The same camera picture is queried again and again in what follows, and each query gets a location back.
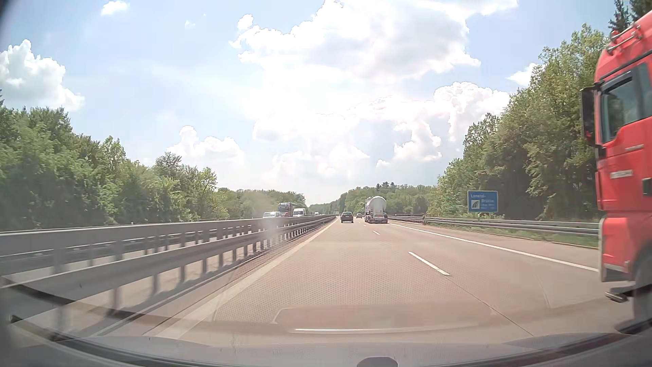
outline guardrail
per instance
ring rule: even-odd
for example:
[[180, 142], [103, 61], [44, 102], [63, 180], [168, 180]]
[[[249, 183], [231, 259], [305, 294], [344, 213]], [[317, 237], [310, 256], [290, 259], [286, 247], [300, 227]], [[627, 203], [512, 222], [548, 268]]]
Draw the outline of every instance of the guardrail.
[[569, 221], [521, 221], [511, 219], [473, 219], [473, 218], [446, 218], [428, 217], [425, 214], [393, 214], [387, 216], [395, 221], [411, 223], [442, 223], [452, 225], [466, 225], [473, 227], [487, 227], [512, 229], [519, 231], [545, 232], [557, 234], [574, 234], [577, 236], [598, 236], [598, 223], [594, 222], [569, 222]]
[[[201, 262], [201, 274], [206, 275], [207, 261], [211, 257], [217, 257], [218, 271], [226, 273], [255, 254], [333, 219], [333, 215], [319, 215], [0, 234], [0, 258], [3, 260], [0, 271], [6, 276], [6, 282], [11, 278], [8, 274], [37, 267], [47, 266], [53, 273], [4, 285], [0, 293], [9, 316], [26, 319], [57, 310], [54, 329], [63, 331], [66, 317], [62, 306], [66, 304], [111, 291], [109, 309], [119, 310], [120, 290], [124, 285], [151, 278], [148, 291], [155, 295], [159, 291], [161, 273], [178, 268], [178, 282], [184, 283], [186, 265]], [[143, 251], [144, 254], [125, 259], [123, 255], [130, 251]], [[228, 252], [231, 252], [231, 263], [224, 264], [224, 254]], [[244, 257], [238, 259], [238, 252]], [[94, 262], [106, 256], [112, 261]], [[67, 269], [67, 264], [79, 261], [87, 261], [87, 266]]]

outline red truck cab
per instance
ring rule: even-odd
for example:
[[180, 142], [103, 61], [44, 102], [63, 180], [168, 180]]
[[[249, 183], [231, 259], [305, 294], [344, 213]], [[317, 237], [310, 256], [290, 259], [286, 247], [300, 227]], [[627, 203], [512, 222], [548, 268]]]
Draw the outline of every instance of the red truck cab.
[[606, 296], [634, 297], [634, 317], [652, 319], [652, 14], [612, 33], [582, 90], [582, 130], [595, 147], [601, 281], [633, 281]]

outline white road line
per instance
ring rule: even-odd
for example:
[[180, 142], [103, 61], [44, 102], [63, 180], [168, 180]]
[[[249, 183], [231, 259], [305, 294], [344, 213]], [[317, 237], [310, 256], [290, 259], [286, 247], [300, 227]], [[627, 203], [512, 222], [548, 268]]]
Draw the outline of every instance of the white road line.
[[426, 265], [433, 268], [434, 270], [437, 270], [438, 272], [442, 273], [443, 275], [450, 275], [450, 274], [446, 273], [445, 271], [443, 271], [442, 269], [438, 268], [435, 264], [432, 264], [428, 260], [426, 260], [426, 259], [422, 258], [421, 256], [417, 255], [416, 253], [411, 252], [411, 251], [408, 251], [407, 253], [409, 253], [410, 255], [416, 257], [417, 259], [423, 261]]
[[416, 229], [416, 228], [412, 228], [412, 227], [406, 227], [406, 226], [404, 226], [404, 225], [398, 225], [398, 224], [394, 224], [394, 223], [390, 223], [390, 224], [391, 224], [391, 225], [395, 225], [395, 226], [397, 226], [397, 227], [403, 227], [403, 228], [411, 229], [411, 230], [413, 230], [413, 231], [419, 231], [419, 232], [423, 232], [423, 233], [430, 233], [430, 234], [434, 234], [434, 235], [436, 235], [436, 236], [441, 236], [441, 237], [446, 237], [446, 238], [452, 238], [453, 240], [459, 240], [459, 241], [469, 242], [470, 244], [482, 245], [482, 246], [491, 247], [491, 248], [494, 248], [494, 249], [501, 249], [501, 250], [503, 250], [503, 251], [509, 251], [509, 252], [513, 252], [513, 253], [520, 254], [520, 255], [525, 255], [525, 256], [534, 257], [534, 258], [536, 258], [536, 259], [548, 260], [548, 261], [552, 261], [553, 263], [557, 263], [557, 264], [564, 264], [564, 265], [574, 266], [574, 267], [576, 267], [576, 268], [580, 268], [580, 269], [584, 269], [584, 270], [590, 270], [590, 271], [592, 271], [592, 272], [597, 272], [597, 271], [598, 271], [596, 268], [591, 268], [590, 266], [584, 266], [584, 265], [580, 265], [580, 264], [569, 263], [568, 261], [562, 261], [562, 260], [552, 259], [552, 258], [550, 258], [550, 257], [545, 257], [545, 256], [535, 255], [535, 254], [533, 254], [533, 253], [527, 253], [527, 252], [523, 252], [523, 251], [517, 251], [517, 250], [515, 250], [515, 249], [508, 249], [508, 248], [505, 248], [505, 247], [494, 246], [494, 245], [490, 245], [490, 244], [483, 244], [482, 242], [476, 242], [476, 241], [471, 241], [471, 240], [465, 240], [465, 239], [463, 239], [463, 238], [457, 238], [457, 237], [453, 237], [453, 236], [447, 236], [447, 235], [445, 235], [445, 234], [440, 234], [440, 233], [435, 233], [435, 232], [428, 232], [428, 231], [424, 231], [424, 230], [422, 230], [422, 229]]
[[216, 295], [213, 299], [201, 305], [201, 307], [199, 307], [198, 309], [190, 312], [188, 315], [184, 316], [182, 319], [170, 325], [165, 330], [159, 333], [155, 333], [155, 336], [160, 336], [162, 338], [179, 339], [181, 336], [183, 336], [183, 334], [186, 334], [188, 331], [190, 331], [191, 328], [197, 326], [206, 317], [210, 316], [211, 314], [214, 315], [217, 309], [222, 307], [225, 303], [229, 302], [231, 299], [233, 299], [233, 297], [240, 294], [240, 292], [244, 291], [248, 286], [252, 285], [255, 281], [262, 278], [266, 273], [268, 273], [274, 267], [279, 265], [281, 262], [285, 261], [288, 257], [292, 256], [294, 253], [302, 249], [305, 245], [313, 241], [317, 236], [322, 234], [324, 231], [326, 231], [328, 228], [331, 227], [331, 225], [335, 224], [336, 222], [337, 221], [333, 221], [331, 224], [327, 225], [326, 228], [317, 232], [314, 236], [296, 245], [288, 252], [285, 252], [283, 255], [275, 258], [273, 261], [269, 262], [268, 264], [261, 267], [257, 271], [251, 273], [249, 276], [243, 278], [241, 281], [237, 282], [230, 288], [227, 288], [224, 292], [221, 292], [220, 294]]

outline white tanker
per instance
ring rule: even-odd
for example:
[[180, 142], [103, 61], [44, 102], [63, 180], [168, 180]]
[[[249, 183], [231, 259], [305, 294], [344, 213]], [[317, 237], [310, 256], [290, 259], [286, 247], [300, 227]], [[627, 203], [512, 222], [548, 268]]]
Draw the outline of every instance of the white tanker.
[[386, 207], [387, 201], [383, 197], [368, 197], [364, 202], [364, 221], [367, 223], [387, 223]]

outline asphalt road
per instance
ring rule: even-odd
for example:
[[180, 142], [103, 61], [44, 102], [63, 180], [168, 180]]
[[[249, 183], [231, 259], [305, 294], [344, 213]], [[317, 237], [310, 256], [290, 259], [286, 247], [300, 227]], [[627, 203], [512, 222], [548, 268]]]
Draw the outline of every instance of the asphalt road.
[[237, 281], [213, 285], [199, 302], [167, 315], [170, 320], [114, 334], [233, 347], [499, 343], [614, 331], [631, 318], [631, 307], [604, 297], [614, 284], [599, 281], [597, 262], [594, 249], [394, 221], [336, 220]]

